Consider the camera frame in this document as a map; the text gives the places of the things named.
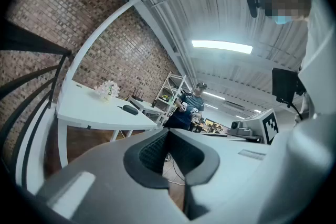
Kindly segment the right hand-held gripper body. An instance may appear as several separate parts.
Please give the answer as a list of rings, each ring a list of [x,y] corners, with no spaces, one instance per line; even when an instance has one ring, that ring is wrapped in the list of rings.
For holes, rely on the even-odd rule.
[[[227,134],[246,139],[248,142],[257,142],[270,145],[279,133],[276,115],[273,109],[252,115],[244,120],[234,121]]]

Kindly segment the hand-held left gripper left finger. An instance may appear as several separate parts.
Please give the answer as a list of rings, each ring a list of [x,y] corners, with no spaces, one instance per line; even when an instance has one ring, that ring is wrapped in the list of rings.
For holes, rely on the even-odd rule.
[[[53,174],[36,197],[75,224],[186,224],[166,189],[138,184],[125,170],[127,149],[159,131],[98,145]]]

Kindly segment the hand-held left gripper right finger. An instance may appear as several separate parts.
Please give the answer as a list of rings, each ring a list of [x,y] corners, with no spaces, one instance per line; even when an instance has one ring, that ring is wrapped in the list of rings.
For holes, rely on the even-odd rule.
[[[268,145],[170,130],[170,153],[185,175],[184,212],[168,220],[259,220]]]

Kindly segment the black chest-mounted device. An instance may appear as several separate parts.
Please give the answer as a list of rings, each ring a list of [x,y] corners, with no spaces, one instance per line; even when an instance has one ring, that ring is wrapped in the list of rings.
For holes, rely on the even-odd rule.
[[[298,73],[290,70],[272,69],[272,95],[276,101],[290,107],[297,91]]]

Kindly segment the white metal shelf rack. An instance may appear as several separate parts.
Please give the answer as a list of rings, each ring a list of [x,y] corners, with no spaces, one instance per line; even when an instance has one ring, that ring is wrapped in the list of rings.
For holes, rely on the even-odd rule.
[[[156,95],[155,101],[153,102],[153,104],[155,105],[165,105],[165,107],[162,109],[165,112],[164,118],[161,120],[163,124],[176,110],[176,99],[182,93],[191,92],[191,89],[192,88],[188,85],[186,81],[186,75],[179,76],[171,72],[167,75],[158,94]],[[161,98],[161,96],[164,94],[170,97],[167,101]]]

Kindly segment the large white table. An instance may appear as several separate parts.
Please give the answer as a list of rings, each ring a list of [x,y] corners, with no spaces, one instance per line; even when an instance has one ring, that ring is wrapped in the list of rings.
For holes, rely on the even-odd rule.
[[[58,150],[61,167],[68,165],[67,154],[67,128],[80,127],[94,130],[112,131],[110,141],[115,141],[120,131],[128,131],[128,136],[137,130],[152,130],[156,127],[155,122],[139,112],[132,115],[123,111],[118,106],[130,105],[130,102],[111,98],[109,102],[102,101],[94,89],[86,86],[78,87],[71,81],[65,95],[62,97],[58,119]]]

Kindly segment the small white table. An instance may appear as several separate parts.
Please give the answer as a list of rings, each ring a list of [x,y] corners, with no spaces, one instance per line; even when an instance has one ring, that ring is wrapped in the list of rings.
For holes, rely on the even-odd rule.
[[[146,101],[138,101],[133,97],[128,97],[128,102],[130,102],[133,106],[135,106],[141,113],[152,114],[157,115],[157,119],[155,123],[157,124],[157,127],[162,127],[163,123],[161,120],[164,118],[165,112],[157,107],[152,107],[152,104],[146,102]]]

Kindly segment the person's torso in gray shirt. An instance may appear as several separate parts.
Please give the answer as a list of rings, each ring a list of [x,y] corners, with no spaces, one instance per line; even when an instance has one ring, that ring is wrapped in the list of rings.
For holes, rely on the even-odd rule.
[[[330,11],[313,7],[307,26],[299,79],[306,89],[301,111],[312,118],[336,112],[336,21]]]

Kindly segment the black router with antennas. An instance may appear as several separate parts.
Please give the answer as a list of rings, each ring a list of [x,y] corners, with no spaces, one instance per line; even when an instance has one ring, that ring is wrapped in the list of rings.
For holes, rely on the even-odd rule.
[[[135,88],[134,91],[133,91],[133,93],[132,93],[132,95],[131,95],[131,97],[133,99],[139,101],[139,102],[142,102],[143,101],[143,99],[142,99],[142,97],[143,97],[142,90],[140,90],[138,88]]]

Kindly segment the long ceiling light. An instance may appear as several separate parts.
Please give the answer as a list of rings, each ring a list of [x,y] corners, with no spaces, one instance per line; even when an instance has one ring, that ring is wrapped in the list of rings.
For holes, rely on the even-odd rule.
[[[250,45],[216,40],[192,40],[192,45],[195,48],[221,49],[240,52],[244,54],[251,54],[253,50],[253,47]]]

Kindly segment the pink flowers in cream pot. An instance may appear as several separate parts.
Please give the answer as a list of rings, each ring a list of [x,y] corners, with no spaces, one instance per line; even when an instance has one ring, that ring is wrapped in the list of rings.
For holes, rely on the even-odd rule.
[[[113,80],[105,81],[99,86],[94,86],[95,93],[102,101],[109,102],[111,98],[119,96],[120,88]]]

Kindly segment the blue face mask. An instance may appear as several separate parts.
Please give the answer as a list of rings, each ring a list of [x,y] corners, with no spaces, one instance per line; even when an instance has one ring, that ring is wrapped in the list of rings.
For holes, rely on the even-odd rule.
[[[273,19],[275,20],[276,24],[283,25],[290,21],[292,21],[291,17],[288,16],[274,16]]]

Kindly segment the white round pillar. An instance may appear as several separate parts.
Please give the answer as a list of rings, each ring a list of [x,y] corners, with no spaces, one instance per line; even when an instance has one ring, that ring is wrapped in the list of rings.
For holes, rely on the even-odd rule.
[[[126,10],[128,10],[130,7],[137,4],[140,0],[130,0],[124,5],[122,5],[120,8],[118,8],[115,12],[113,12],[107,19],[105,19],[96,30],[93,31],[93,33],[89,36],[89,38],[84,42],[82,47],[79,49],[78,53],[76,54],[73,62],[71,63],[66,75],[65,79],[63,81],[60,94],[58,97],[58,101],[61,102],[62,97],[65,95],[68,87],[70,86],[70,83],[72,81],[72,78],[79,67],[83,57],[87,53],[87,51],[90,49],[90,47],[93,45],[93,43],[96,41],[96,39],[102,34],[102,32],[110,25],[112,22],[114,22],[121,14],[123,14]]]

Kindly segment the black stair railing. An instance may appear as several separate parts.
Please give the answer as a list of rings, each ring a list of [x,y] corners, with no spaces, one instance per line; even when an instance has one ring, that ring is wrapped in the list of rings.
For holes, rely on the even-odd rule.
[[[56,83],[58,80],[59,73],[63,66],[64,61],[67,57],[71,55],[71,51],[67,48],[61,47],[41,36],[38,36],[32,32],[27,31],[7,20],[3,20],[1,23],[2,29],[0,29],[0,51],[27,51],[27,52],[38,52],[47,53],[54,55],[61,55],[61,60],[58,64],[50,66],[47,68],[39,69],[16,78],[5,85],[0,87],[0,101],[8,96],[11,92],[23,86],[24,84],[46,74],[54,71],[54,76],[47,82],[42,84],[34,92],[32,92],[25,100],[14,110],[14,112],[9,116],[9,118],[4,123],[3,127],[0,129],[0,155],[3,152],[3,148],[7,137],[11,129],[13,128],[15,122],[18,120],[20,115],[24,110],[31,104],[31,102],[38,97],[38,95],[44,90],[48,90],[39,103],[32,110],[28,119],[24,123],[18,138],[16,140],[10,164],[5,164],[4,160],[1,160],[2,166],[6,169],[7,173],[10,174],[13,180],[16,179],[16,168],[19,158],[19,151],[22,146],[24,138],[28,138],[27,146],[24,149],[22,168],[21,168],[21,180],[19,184],[23,188],[27,188],[27,170],[28,170],[28,160],[31,147],[40,125],[42,118],[47,109],[51,108],[53,101],[54,91]]]

